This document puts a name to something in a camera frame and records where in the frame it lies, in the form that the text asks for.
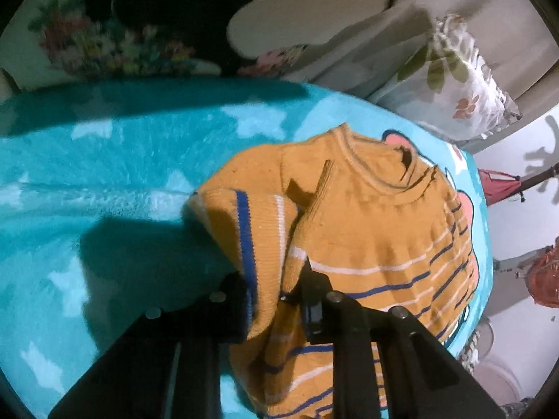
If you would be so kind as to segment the red plastic bag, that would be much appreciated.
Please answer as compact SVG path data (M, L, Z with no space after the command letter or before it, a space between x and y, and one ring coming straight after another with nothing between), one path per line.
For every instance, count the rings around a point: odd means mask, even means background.
M501 171L480 169L479 180L488 206L500 203L521 187L519 176Z

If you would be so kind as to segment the white leaf-print ruffled pillow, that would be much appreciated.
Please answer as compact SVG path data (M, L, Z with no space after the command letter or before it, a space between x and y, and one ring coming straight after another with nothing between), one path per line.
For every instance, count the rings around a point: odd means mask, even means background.
M456 144L485 140L522 119L455 13L433 22L426 42L369 100Z

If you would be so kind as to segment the teal cartoon fleece blanket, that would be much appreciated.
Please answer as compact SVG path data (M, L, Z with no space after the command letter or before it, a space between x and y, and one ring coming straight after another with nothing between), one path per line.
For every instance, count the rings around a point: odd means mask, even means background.
M184 202L230 157L342 123L399 132L472 200L479 289L494 284L473 158L367 101L279 80L126 80L23 93L1 107L1 394L45 418L146 309L183 307L228 272Z

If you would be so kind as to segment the cream pillow black silhouette print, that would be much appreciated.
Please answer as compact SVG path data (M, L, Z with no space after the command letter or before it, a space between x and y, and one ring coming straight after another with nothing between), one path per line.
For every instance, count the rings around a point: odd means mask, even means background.
M48 0L8 23L1 73L23 90L74 80L281 77L306 45L250 56L229 39L234 15L254 1Z

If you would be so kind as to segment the mustard striped knit sweater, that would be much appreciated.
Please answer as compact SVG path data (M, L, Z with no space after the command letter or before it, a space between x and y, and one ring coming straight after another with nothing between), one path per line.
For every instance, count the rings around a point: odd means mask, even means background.
M342 125L230 159L189 199L248 286L234 374L267 418L332 414L333 351L305 339L294 298L309 265L364 307L408 309L438 340L479 284L473 204L401 135Z

